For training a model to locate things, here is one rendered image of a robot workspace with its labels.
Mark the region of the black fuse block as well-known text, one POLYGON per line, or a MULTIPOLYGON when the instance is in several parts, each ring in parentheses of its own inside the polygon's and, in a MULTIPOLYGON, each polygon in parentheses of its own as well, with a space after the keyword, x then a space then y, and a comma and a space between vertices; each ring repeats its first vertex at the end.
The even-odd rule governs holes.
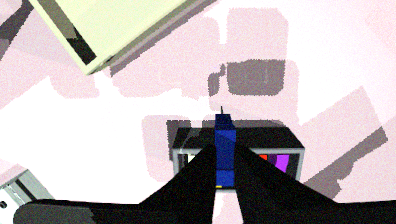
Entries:
MULTIPOLYGON (((288 127, 235 127, 236 144, 255 153, 266 153, 267 161, 300 182, 305 148, 288 127)), ((214 144, 214 127, 178 128, 172 146, 173 176, 206 145, 214 144)), ((233 186, 217 187, 216 193, 236 193, 233 186)))

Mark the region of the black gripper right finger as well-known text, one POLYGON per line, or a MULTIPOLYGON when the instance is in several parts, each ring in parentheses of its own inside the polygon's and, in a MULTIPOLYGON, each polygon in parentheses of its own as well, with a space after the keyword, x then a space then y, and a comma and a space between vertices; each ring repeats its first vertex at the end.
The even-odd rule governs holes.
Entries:
POLYGON ((396 224, 396 200, 338 203, 242 144, 234 184, 243 224, 396 224))

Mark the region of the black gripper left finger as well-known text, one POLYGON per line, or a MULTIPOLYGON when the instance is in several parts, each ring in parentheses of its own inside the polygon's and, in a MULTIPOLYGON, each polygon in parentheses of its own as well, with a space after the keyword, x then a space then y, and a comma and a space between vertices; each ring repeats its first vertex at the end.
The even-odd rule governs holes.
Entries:
POLYGON ((12 224, 213 224, 217 153, 206 145, 184 168, 138 204, 37 199, 12 224))

